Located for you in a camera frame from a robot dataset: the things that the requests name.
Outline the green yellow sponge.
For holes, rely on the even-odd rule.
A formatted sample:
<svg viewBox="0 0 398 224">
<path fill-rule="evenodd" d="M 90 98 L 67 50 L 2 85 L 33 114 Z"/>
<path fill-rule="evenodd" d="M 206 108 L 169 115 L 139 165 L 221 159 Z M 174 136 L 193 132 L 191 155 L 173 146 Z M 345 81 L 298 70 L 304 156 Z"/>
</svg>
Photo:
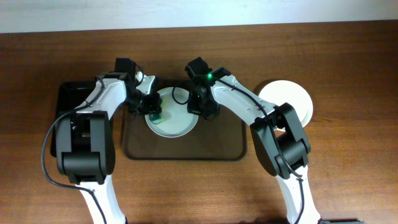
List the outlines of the green yellow sponge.
<svg viewBox="0 0 398 224">
<path fill-rule="evenodd" d="M 164 121 L 164 116 L 162 113 L 150 114 L 149 121 L 153 124 L 160 124 Z"/>
</svg>

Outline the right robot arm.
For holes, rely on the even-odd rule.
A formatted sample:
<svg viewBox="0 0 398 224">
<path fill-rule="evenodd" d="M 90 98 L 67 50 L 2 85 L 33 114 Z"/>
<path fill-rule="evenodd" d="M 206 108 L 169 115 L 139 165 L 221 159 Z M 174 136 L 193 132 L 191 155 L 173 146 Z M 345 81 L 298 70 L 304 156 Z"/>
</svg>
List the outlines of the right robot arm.
<svg viewBox="0 0 398 224">
<path fill-rule="evenodd" d="M 308 183 L 311 146 L 292 105 L 269 103 L 237 81 L 227 69 L 185 71 L 195 86 L 195 98 L 222 105 L 251 130 L 258 161 L 281 189 L 289 223 L 321 223 Z"/>
</svg>

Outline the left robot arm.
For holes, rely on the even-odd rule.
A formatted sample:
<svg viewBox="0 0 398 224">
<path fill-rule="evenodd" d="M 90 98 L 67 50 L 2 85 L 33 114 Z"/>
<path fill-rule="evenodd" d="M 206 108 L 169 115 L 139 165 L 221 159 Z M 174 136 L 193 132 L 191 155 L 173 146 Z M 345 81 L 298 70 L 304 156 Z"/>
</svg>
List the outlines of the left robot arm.
<svg viewBox="0 0 398 224">
<path fill-rule="evenodd" d="M 105 73 L 87 98 L 55 125 L 58 170 L 83 195 L 94 223 L 126 223 L 113 187 L 116 163 L 111 119 L 129 105 L 140 114 L 161 111 L 158 79 L 142 72 Z"/>
</svg>

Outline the white plate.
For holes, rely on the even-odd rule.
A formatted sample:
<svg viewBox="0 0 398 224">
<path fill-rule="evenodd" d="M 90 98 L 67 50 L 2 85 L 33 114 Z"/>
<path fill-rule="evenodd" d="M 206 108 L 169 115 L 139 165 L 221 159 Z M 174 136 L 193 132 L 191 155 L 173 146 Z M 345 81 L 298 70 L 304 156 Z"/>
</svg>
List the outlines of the white plate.
<svg viewBox="0 0 398 224">
<path fill-rule="evenodd" d="M 292 81 L 277 80 L 270 82 L 261 89 L 259 97 L 277 106 L 284 103 L 292 105 L 303 128 L 306 127 L 313 116 L 313 102 L 309 93 L 302 86 Z"/>
<path fill-rule="evenodd" d="M 175 100 L 186 101 L 189 91 L 176 87 L 166 87 L 158 90 L 162 99 L 162 115 L 164 121 L 160 124 L 153 124 L 149 121 L 149 114 L 145 115 L 148 127 L 159 136 L 165 138 L 177 138 L 189 133 L 198 122 L 198 115 L 187 111 L 187 104 L 180 105 Z"/>
</svg>

